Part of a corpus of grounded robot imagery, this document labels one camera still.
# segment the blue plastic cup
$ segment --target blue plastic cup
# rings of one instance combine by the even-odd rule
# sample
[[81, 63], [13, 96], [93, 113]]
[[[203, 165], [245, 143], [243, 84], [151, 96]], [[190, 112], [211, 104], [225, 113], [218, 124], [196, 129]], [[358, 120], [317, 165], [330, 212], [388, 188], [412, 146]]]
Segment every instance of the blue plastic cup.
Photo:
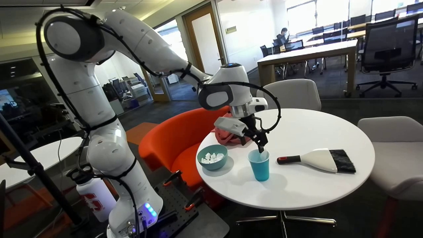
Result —
[[268, 153], [262, 151], [261, 154], [258, 150], [253, 150], [248, 154], [248, 161], [253, 172], [253, 178], [257, 182], [268, 180]]

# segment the bowl of food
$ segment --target bowl of food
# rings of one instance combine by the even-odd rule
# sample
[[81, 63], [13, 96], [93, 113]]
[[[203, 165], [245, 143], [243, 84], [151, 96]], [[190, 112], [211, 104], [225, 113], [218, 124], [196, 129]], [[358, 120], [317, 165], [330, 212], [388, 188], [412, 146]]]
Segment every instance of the bowl of food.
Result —
[[220, 145], [204, 147], [196, 154], [196, 161], [204, 170], [218, 171], [225, 165], [227, 149]]

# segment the carpet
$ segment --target carpet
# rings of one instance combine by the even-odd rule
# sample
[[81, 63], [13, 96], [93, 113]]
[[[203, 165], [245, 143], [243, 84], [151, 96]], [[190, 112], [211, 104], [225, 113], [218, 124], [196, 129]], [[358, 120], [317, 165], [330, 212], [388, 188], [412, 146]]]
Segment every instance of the carpet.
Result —
[[154, 129], [155, 124], [143, 122], [126, 131], [126, 141], [132, 145], [138, 145], [149, 130]]

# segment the white robotic arm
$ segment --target white robotic arm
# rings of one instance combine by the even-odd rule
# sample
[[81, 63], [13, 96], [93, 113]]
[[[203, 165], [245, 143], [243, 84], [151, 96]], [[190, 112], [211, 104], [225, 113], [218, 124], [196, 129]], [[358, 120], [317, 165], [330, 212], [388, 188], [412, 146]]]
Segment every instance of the white robotic arm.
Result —
[[87, 162], [97, 174], [117, 179], [110, 182], [118, 202], [108, 219], [108, 237], [126, 237], [133, 232], [133, 224], [138, 224], [133, 207], [143, 221], [143, 227], [134, 228], [138, 232], [154, 225], [162, 208], [161, 198], [149, 186], [128, 149], [125, 133], [93, 76], [95, 65], [108, 60], [114, 51], [151, 75], [178, 73], [184, 81], [198, 87], [198, 100], [204, 109], [229, 105], [233, 120], [218, 121], [216, 126], [239, 137], [251, 137], [262, 150], [266, 143], [265, 133], [255, 129], [253, 113], [265, 110], [266, 104], [252, 98], [249, 89], [244, 87], [248, 80], [240, 65], [223, 67], [210, 79], [177, 57], [153, 30], [122, 11], [106, 14], [103, 22], [67, 9], [50, 15], [56, 12], [72, 15], [51, 18], [43, 28], [44, 40], [56, 56], [48, 60], [42, 56], [39, 34], [38, 52], [64, 102], [88, 131]]

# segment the red chair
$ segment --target red chair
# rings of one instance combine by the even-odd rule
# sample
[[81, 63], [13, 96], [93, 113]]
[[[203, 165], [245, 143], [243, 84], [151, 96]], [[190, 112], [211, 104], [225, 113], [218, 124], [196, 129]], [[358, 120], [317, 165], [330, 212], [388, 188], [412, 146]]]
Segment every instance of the red chair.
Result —
[[165, 167], [170, 172], [180, 171], [186, 186], [195, 191], [203, 186], [195, 169], [199, 143], [214, 129], [218, 117], [228, 108], [215, 112], [203, 109], [178, 114], [151, 129], [138, 145], [138, 155], [150, 170]]

